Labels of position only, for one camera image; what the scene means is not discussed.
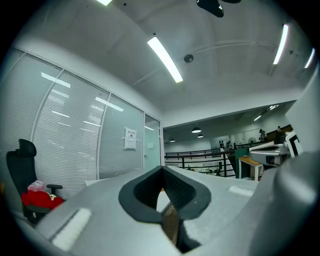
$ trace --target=black rubber opening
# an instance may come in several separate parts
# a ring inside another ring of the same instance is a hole
[[[179,217],[176,246],[186,253],[200,244],[187,236],[183,221],[199,217],[211,202],[206,186],[166,166],[158,166],[125,184],[119,192],[119,203],[135,220],[157,223],[163,228],[163,215],[156,211],[162,188]]]

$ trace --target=person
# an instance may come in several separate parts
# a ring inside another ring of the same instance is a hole
[[[267,135],[266,135],[266,132],[265,132],[264,130],[260,129],[260,130],[259,130],[259,133],[261,133],[260,138],[259,138],[260,141],[266,141],[266,140],[268,140]]]

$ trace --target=black railing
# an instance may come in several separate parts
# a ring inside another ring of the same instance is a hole
[[[207,154],[210,153],[216,153],[216,152],[220,152],[220,148],[213,148],[213,149],[206,149],[206,150],[197,150],[197,151],[184,151],[184,152],[168,152],[165,153],[165,156],[174,156],[176,158],[178,158],[178,160],[181,158],[181,156],[183,155],[184,158],[196,158],[199,155],[205,155],[204,158],[207,158]]]
[[[274,139],[270,139],[270,140],[257,141],[257,142],[253,142],[253,143],[247,143],[247,144],[239,144],[239,145],[236,145],[236,143],[233,143],[233,145],[234,145],[234,149],[236,150],[236,149],[243,149],[243,148],[251,148],[254,146],[259,146],[259,145],[273,142],[273,141],[274,141]]]
[[[213,156],[222,156],[223,158],[221,159],[221,161],[223,161],[223,164],[222,162],[220,162],[221,164],[219,165],[210,165],[210,166],[197,166],[197,167],[189,167],[189,169],[197,169],[197,168],[213,168],[213,167],[218,167],[217,169],[215,170],[211,170],[211,171],[199,171],[199,173],[202,173],[202,174],[218,174],[218,176],[220,176],[220,173],[223,173],[224,174],[224,177],[233,177],[233,176],[236,176],[235,174],[233,175],[227,175],[227,172],[229,171],[232,171],[232,170],[227,170],[227,166],[232,166],[233,170],[236,169],[236,157],[235,156],[228,156],[228,160],[234,160],[234,162],[231,163],[226,163],[227,161],[227,158],[226,158],[226,155],[231,155],[233,154],[235,151],[234,150],[229,150],[229,151],[223,151],[223,152],[220,152],[220,148],[218,148],[218,152],[211,152],[211,153],[205,153],[205,154],[197,154],[197,155],[192,155],[193,158],[207,158],[207,157],[213,157]],[[204,162],[213,162],[213,161],[217,161],[217,160],[200,160],[200,161],[188,161],[188,162],[185,162],[185,159],[192,159],[191,158],[191,155],[190,154],[180,154],[180,153],[186,153],[186,152],[179,152],[176,153],[176,155],[167,155],[164,157],[166,158],[167,160],[168,159],[181,159],[181,161],[166,161],[165,163],[166,164],[182,164],[182,168],[183,169],[186,169],[186,164],[188,163],[204,163]]]

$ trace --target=red cloth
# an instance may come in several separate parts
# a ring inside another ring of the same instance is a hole
[[[51,200],[48,193],[32,190],[28,190],[27,194],[23,192],[21,200],[25,206],[34,205],[38,207],[50,208],[51,210],[64,202],[61,197],[55,197],[53,200]]]

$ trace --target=chair armrest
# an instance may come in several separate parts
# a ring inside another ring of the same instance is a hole
[[[46,187],[49,189],[62,189],[61,185],[55,185],[55,184],[48,184],[46,185]]]
[[[48,214],[50,212],[50,208],[35,206],[33,204],[28,204],[25,206],[29,211],[40,213],[40,214]]]

